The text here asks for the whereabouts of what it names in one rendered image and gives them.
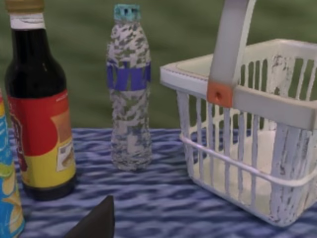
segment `dark sauce bottle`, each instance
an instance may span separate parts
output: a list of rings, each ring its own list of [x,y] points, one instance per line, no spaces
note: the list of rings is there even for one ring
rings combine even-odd
[[[23,189],[36,200],[72,192],[76,164],[63,69],[50,52],[43,0],[6,0],[13,60],[5,89]]]

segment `basket bottom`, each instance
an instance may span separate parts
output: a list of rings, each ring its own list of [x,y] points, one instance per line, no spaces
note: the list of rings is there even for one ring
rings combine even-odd
[[[275,131],[259,131],[258,133],[257,168],[265,173],[271,172],[274,139]],[[238,159],[238,144],[231,146],[230,157],[232,159]],[[248,165],[251,165],[252,163],[252,138],[250,136],[245,138],[243,163]],[[224,195],[229,195],[232,199],[239,201],[243,205],[250,206],[252,197],[252,176],[248,172],[244,171],[239,173],[238,168],[235,166],[230,166],[227,173],[225,172],[225,168],[225,162],[217,158],[213,158],[212,160],[210,160],[209,156],[207,156],[206,158],[204,158],[203,181],[200,179],[199,163],[196,163],[194,165],[194,177],[195,179],[200,180],[201,182],[209,185],[211,188],[223,193]],[[227,189],[228,191],[226,191],[225,188],[226,178],[229,178],[229,186]],[[240,190],[238,188],[239,181],[242,184],[242,186],[240,185]],[[255,191],[255,209],[258,210],[260,213],[269,216],[269,203],[271,195],[270,182],[262,178],[256,178]]]

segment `tabletop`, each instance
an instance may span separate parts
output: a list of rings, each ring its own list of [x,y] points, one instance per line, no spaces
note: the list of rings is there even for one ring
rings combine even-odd
[[[152,163],[130,173],[112,165],[110,129],[74,129],[78,185],[50,202],[33,201],[21,191],[26,226],[20,238],[62,238],[107,195],[114,196],[115,238],[317,237],[317,205],[294,225],[273,227],[189,179],[179,130],[151,133]],[[10,142],[15,157],[12,131]]]

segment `brown bottle cap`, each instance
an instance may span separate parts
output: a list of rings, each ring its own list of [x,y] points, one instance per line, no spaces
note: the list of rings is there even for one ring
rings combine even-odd
[[[44,0],[5,0],[8,13],[32,14],[44,11]]]

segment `teal bottle cap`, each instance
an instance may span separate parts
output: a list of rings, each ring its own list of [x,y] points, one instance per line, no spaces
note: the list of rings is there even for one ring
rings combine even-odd
[[[118,21],[140,20],[140,6],[136,4],[116,4],[114,6],[114,19]]]

